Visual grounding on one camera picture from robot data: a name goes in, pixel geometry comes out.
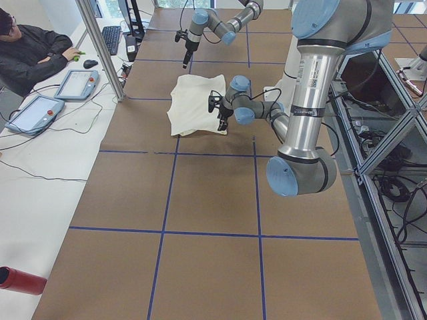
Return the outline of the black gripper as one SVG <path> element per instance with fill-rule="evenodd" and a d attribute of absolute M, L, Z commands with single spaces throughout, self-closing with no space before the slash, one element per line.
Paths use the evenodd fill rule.
<path fill-rule="evenodd" d="M 228 109 L 224 102 L 221 101 L 218 107 L 218 119 L 219 125 L 218 125 L 218 131 L 226 131 L 228 128 L 228 118 L 231 117 L 234 113 L 233 109 Z"/>
<path fill-rule="evenodd" d="M 184 69 L 187 68 L 189 62 L 191 61 L 192 55 L 197 51 L 200 42 L 200 35 L 194 34 L 191 31 L 188 31 L 185 38 L 185 48 L 187 49 L 185 56 L 183 58 Z"/>

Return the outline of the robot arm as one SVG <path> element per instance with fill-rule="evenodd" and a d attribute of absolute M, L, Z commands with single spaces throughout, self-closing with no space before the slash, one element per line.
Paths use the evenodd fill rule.
<path fill-rule="evenodd" d="M 279 101 L 248 96 L 248 78 L 236 75 L 226 94 L 209 98 L 209 111 L 218 108 L 220 131 L 228 118 L 240 124 L 265 119 L 282 140 L 267 164 L 271 189 L 280 196 L 319 193 L 337 175 L 328 152 L 316 145 L 328 91 L 337 64 L 346 55 L 385 47 L 391 39 L 393 1 L 299 1 L 292 15 L 300 62 L 290 111 Z"/>
<path fill-rule="evenodd" d="M 240 3 L 244 8 L 229 21 L 222 21 L 214 9 L 195 9 L 189 29 L 176 31 L 175 42 L 180 39 L 185 40 L 187 51 L 183 58 L 184 69 L 187 68 L 193 53 L 197 51 L 206 28 L 212 31 L 222 43 L 231 45 L 236 34 L 250 21 L 258 19 L 264 8 L 262 0 L 240 1 Z"/>

